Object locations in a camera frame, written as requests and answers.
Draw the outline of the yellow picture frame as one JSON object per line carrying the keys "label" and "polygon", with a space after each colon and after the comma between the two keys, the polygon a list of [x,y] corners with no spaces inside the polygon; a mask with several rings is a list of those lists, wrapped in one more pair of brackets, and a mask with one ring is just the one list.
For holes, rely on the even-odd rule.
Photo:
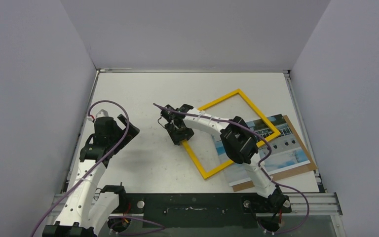
{"label": "yellow picture frame", "polygon": [[[277,138],[278,136],[281,135],[281,132],[276,128],[276,126],[274,126],[270,120],[268,118],[265,117],[265,115],[260,111],[260,109],[247,97],[247,95],[241,90],[241,89],[236,89],[232,92],[229,92],[201,107],[199,107],[198,109],[199,110],[206,110],[210,107],[213,107],[221,102],[224,102],[225,100],[235,96],[235,95],[238,95],[240,96],[243,101],[255,112],[256,115],[258,115],[262,121],[267,125],[267,127],[272,131],[272,133],[267,136],[265,138],[265,140],[267,142],[270,142],[272,141],[273,139]],[[204,169],[204,167],[202,166],[201,162],[199,161],[199,159],[197,158],[197,156],[195,155],[195,153],[193,152],[192,148],[190,147],[190,145],[188,144],[187,141],[183,141],[181,142],[181,145],[184,147],[184,149],[186,150],[187,154],[189,155],[189,157],[191,158],[192,162],[194,163],[194,165],[196,166],[196,168],[198,169],[199,173],[201,174],[201,176],[203,177],[204,180],[207,180],[209,179],[210,177],[212,177],[213,175],[219,173],[220,171],[224,170],[225,168],[227,168],[228,166],[234,164],[233,161],[231,161],[230,159],[228,159],[226,162],[224,163],[221,163],[220,165],[218,165],[217,167],[213,168],[212,170],[210,171],[206,171]]]}

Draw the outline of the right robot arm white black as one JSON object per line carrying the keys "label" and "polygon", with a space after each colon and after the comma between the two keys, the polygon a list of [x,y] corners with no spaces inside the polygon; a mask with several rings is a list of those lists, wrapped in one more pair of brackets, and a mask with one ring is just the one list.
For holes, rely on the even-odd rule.
{"label": "right robot arm white black", "polygon": [[276,182],[265,169],[265,159],[271,155],[271,146],[266,144],[268,153],[259,156],[258,141],[264,139],[251,131],[243,118],[220,118],[184,104],[178,109],[170,105],[158,106],[160,115],[167,121],[164,128],[178,145],[194,135],[195,130],[208,133],[218,139],[226,156],[234,163],[242,165],[251,179],[255,192],[260,196],[259,205],[266,212],[279,213],[291,207]]}

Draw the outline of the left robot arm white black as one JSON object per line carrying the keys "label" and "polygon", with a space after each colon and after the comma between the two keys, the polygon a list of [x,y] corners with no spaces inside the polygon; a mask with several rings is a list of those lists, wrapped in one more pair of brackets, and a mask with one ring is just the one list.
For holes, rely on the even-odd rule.
{"label": "left robot arm white black", "polygon": [[67,200],[60,214],[53,224],[44,227],[42,236],[96,237],[113,211],[120,213],[127,208],[125,189],[119,185],[104,186],[102,197],[92,203],[110,159],[140,132],[129,122],[128,116],[120,114],[117,120],[125,126],[124,129],[112,117],[101,115],[95,118],[94,132],[79,152],[74,185],[67,191]]}

